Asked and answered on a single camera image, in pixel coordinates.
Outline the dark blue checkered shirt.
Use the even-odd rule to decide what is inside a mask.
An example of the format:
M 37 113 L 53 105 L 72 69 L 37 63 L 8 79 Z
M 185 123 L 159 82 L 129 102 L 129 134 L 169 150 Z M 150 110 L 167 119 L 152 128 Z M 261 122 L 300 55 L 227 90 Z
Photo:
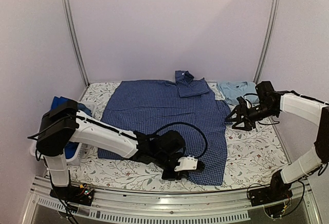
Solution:
M 186 155 L 199 156 L 202 172 L 189 173 L 199 185 L 221 185 L 227 161 L 225 118 L 229 106 L 216 100 L 205 79 L 176 71 L 167 80 L 123 81 L 111 95 L 101 121 L 124 130 L 152 134 L 169 124 L 186 142 Z

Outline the white plastic laundry basket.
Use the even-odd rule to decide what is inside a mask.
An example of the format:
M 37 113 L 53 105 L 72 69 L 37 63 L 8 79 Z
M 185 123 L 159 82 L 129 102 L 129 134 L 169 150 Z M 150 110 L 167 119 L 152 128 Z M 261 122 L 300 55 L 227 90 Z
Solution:
M 72 142 L 70 139 L 78 129 L 79 111 L 92 117 L 95 109 L 92 103 L 55 97 L 50 111 L 42 116 L 39 131 L 27 137 L 35 141 L 36 158 L 64 154 L 67 164 L 79 165 L 85 145 L 81 142 Z

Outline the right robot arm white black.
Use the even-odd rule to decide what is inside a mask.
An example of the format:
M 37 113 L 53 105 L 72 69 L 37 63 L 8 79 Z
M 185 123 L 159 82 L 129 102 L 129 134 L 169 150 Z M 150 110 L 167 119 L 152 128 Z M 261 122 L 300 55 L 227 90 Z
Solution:
M 300 139 L 300 155 L 288 166 L 274 173 L 266 189 L 269 201 L 277 201 L 295 181 L 308 177 L 328 164 L 328 102 L 305 96 L 294 90 L 275 90 L 270 81 L 256 85 L 258 105 L 250 106 L 244 97 L 226 117 L 233 129 L 251 131 L 256 123 L 283 115 L 287 128 L 284 138 Z

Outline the front aluminium rail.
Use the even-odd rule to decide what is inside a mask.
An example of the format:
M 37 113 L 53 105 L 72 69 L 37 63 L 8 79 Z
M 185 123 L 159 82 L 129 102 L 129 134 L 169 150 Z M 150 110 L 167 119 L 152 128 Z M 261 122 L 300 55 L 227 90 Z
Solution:
M 47 178 L 34 178 L 22 223 L 324 223 L 307 181 L 293 184 L 278 218 L 273 213 L 282 203 L 253 206 L 250 189 L 152 193 L 100 187 L 91 206 L 74 205 L 71 214 L 50 190 Z

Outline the right aluminium frame post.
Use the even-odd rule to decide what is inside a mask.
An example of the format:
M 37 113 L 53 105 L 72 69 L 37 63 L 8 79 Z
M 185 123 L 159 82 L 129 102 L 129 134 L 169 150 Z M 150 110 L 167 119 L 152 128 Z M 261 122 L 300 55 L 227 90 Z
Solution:
M 256 67 L 255 75 L 253 78 L 253 81 L 258 84 L 261 81 L 261 76 L 265 67 L 265 62 L 273 34 L 273 30 L 275 27 L 275 22 L 277 18 L 277 12 L 278 12 L 278 7 L 279 7 L 280 0 L 271 0 L 270 3 L 270 11 L 269 11 L 269 18 L 267 22 L 267 27 L 265 31 L 265 37 L 259 57 L 259 61 Z

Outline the left aluminium frame post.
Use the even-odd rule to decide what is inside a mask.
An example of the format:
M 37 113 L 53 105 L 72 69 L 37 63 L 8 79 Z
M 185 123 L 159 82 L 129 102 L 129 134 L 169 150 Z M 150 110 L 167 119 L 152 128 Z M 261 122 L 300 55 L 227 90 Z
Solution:
M 81 54 L 81 50 L 80 50 L 80 46 L 79 46 L 79 42 L 78 42 L 78 37 L 77 37 L 75 25 L 74 25 L 74 19 L 73 19 L 73 15 L 72 15 L 70 0 L 62 0 L 62 4 L 63 4 L 66 23 L 67 23 L 68 33 L 70 36 L 70 40 L 71 40 L 72 48 L 73 48 L 74 55 L 76 58 L 77 66 L 78 66 L 78 69 L 80 72 L 80 76 L 81 76 L 84 86 L 89 87 L 90 82 L 88 79 L 87 71 L 85 68 L 85 64 L 83 62 L 83 58 L 82 58 L 82 54 Z

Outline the light blue t-shirt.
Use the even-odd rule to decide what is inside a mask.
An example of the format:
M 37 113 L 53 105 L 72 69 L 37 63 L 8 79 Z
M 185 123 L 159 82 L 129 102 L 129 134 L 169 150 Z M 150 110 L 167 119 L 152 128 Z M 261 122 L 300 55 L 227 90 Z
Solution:
M 258 104 L 259 98 L 256 92 L 256 84 L 250 81 L 217 82 L 218 90 L 229 105 L 238 105 L 238 97 L 244 97 L 251 104 Z

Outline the aluminium frame post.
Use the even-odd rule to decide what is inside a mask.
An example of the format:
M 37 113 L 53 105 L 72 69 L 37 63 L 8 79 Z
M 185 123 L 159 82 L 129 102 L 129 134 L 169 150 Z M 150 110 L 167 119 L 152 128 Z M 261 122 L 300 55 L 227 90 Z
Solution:
M 78 66 L 78 69 L 80 72 L 80 76 L 81 76 L 84 86 L 89 87 L 90 82 L 88 79 L 87 71 L 85 68 L 85 64 L 83 62 L 83 58 L 82 58 L 82 54 L 81 54 L 81 50 L 80 50 L 80 46 L 79 46 L 79 42 L 78 42 L 78 37 L 77 37 L 75 25 L 74 25 L 74 19 L 73 19 L 73 15 L 72 15 L 70 0 L 62 0 L 62 4 L 63 4 L 66 23 L 67 23 L 68 33 L 70 36 L 70 40 L 71 40 L 72 48 L 73 48 L 74 55 L 76 58 L 77 66 Z
M 265 62 L 273 34 L 273 30 L 275 27 L 275 22 L 277 18 L 277 12 L 278 12 L 278 7 L 279 7 L 280 0 L 271 0 L 270 3 L 270 11 L 269 11 L 269 18 L 267 22 L 267 27 L 265 31 L 265 37 L 259 57 L 259 61 L 256 67 L 255 75 L 253 78 L 253 81 L 258 84 L 261 81 L 261 76 L 265 67 Z

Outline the floral patterned table mat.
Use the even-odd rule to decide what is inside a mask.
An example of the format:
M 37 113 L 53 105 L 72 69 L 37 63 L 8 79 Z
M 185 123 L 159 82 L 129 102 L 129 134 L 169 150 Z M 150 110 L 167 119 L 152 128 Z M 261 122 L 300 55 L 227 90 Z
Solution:
M 96 105 L 94 118 L 101 121 L 103 111 L 120 83 L 94 83 L 82 101 Z M 216 100 L 224 101 L 216 84 L 208 83 Z M 199 185 L 189 179 L 162 180 L 162 169 L 153 163 L 144 164 L 85 144 L 85 151 L 77 166 L 68 165 L 71 180 L 130 190 L 157 192 L 196 192 L 242 189 L 250 185 L 268 185 L 273 173 L 288 164 L 269 120 L 264 120 L 252 131 L 232 129 L 226 124 L 227 161 L 221 185 Z M 167 124 L 154 133 L 172 130 Z

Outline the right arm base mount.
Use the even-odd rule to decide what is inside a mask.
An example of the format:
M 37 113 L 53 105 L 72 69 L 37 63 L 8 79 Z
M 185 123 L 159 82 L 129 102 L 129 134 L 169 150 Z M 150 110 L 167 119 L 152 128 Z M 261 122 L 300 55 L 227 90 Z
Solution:
M 285 200 L 292 196 L 291 183 L 247 190 L 247 198 L 253 207 Z

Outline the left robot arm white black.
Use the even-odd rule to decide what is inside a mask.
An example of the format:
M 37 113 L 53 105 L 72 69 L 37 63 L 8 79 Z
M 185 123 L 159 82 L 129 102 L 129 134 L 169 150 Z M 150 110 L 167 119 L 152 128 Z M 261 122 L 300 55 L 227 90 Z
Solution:
M 69 142 L 101 148 L 132 161 L 153 163 L 163 170 L 164 180 L 178 180 L 205 167 L 200 156 L 184 155 L 186 142 L 179 132 L 169 130 L 159 135 L 123 130 L 87 115 L 74 100 L 45 113 L 39 132 L 29 139 L 36 141 L 35 148 L 46 161 L 51 183 L 65 200 L 73 200 L 77 194 L 70 184 L 64 152 Z

